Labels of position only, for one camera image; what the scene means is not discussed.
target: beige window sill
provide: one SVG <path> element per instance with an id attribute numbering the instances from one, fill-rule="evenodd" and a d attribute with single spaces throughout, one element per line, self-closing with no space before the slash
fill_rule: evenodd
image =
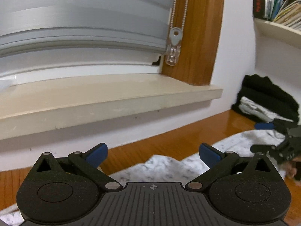
<path id="1" fill-rule="evenodd" d="M 12 86 L 0 93 L 0 140 L 220 98 L 157 74 L 82 76 Z"/>

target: white patterned cloth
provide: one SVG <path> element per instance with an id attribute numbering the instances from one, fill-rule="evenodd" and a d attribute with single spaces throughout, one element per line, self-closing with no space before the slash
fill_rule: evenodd
<path id="1" fill-rule="evenodd" d="M 221 152 L 227 150 L 234 151 L 242 157 L 252 157 L 250 152 L 252 144 L 274 144 L 279 145 L 284 140 L 284 135 L 276 133 L 273 130 L 251 130 L 235 134 L 213 145 Z M 275 160 L 271 159 L 279 171 L 282 178 L 285 177 L 285 171 L 280 170 Z M 113 179 L 119 181 L 123 186 L 127 182 L 187 182 L 201 175 L 209 168 L 201 161 L 199 154 L 177 161 L 173 158 L 154 155 L 144 164 L 137 164 L 133 167 L 116 172 L 110 175 Z M 23 218 L 20 212 L 10 213 L 0 216 L 0 219 L 8 225 L 20 225 Z"/>

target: black cloth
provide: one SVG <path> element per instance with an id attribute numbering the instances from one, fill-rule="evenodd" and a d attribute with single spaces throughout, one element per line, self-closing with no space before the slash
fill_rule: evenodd
<path id="1" fill-rule="evenodd" d="M 273 84 L 268 77 L 260 77 L 256 74 L 245 76 L 236 103 L 232 105 L 235 112 L 255 122 L 262 122 L 257 116 L 245 114 L 239 109 L 240 99 L 243 96 L 282 117 L 299 122 L 299 104 L 291 95 Z"/>

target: brown wooden surface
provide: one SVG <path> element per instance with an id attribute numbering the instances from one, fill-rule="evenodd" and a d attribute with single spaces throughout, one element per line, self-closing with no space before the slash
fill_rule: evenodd
<path id="1" fill-rule="evenodd" d="M 200 143 L 214 144 L 235 133 L 253 129 L 254 122 L 227 111 L 202 121 L 163 133 L 145 140 L 109 150 L 101 165 L 104 173 L 111 174 L 137 163 L 147 161 L 152 155 L 166 155 L 182 160 L 196 152 Z M 15 203 L 16 192 L 29 169 L 0 173 L 0 210 Z M 286 179 L 292 194 L 292 204 L 285 221 L 290 226 L 301 223 L 301 188 Z"/>
<path id="2" fill-rule="evenodd" d="M 222 26 L 224 0 L 189 0 L 177 65 L 163 64 L 162 74 L 192 85 L 209 85 Z M 185 0 L 177 0 L 174 27 L 182 26 Z"/>

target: white fabric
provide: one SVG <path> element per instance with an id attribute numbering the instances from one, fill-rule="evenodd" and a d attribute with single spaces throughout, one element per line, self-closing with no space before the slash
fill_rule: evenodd
<path id="1" fill-rule="evenodd" d="M 270 122 L 275 118 L 281 119 L 284 121 L 293 121 L 291 119 L 284 118 L 284 117 L 278 115 L 277 113 L 274 113 L 274 112 L 262 107 L 261 105 L 255 103 L 254 101 L 248 99 L 245 96 L 243 96 L 240 99 L 240 105 L 238 107 L 243 113 L 249 114 L 249 115 L 256 115 L 260 119 L 262 119 L 263 121 L 266 121 L 266 122 Z"/>
<path id="2" fill-rule="evenodd" d="M 276 133 L 273 130 L 251 130 L 235 134 L 213 145 L 216 149 L 225 152 L 234 151 L 243 157 L 252 157 L 250 152 L 252 144 L 274 144 L 279 145 L 284 140 L 284 135 Z M 281 170 L 274 159 L 271 159 L 279 171 L 282 178 L 285 177 L 285 171 Z M 190 180 L 201 175 L 209 168 L 201 161 L 199 154 L 177 161 L 173 158 L 154 155 L 144 164 L 137 164 L 128 169 L 119 171 L 111 175 L 112 178 L 119 181 L 123 186 L 127 182 L 182 182 L 185 185 Z M 13 213 L 0 216 L 0 219 L 9 225 L 19 225 L 23 221 L 20 213 Z"/>

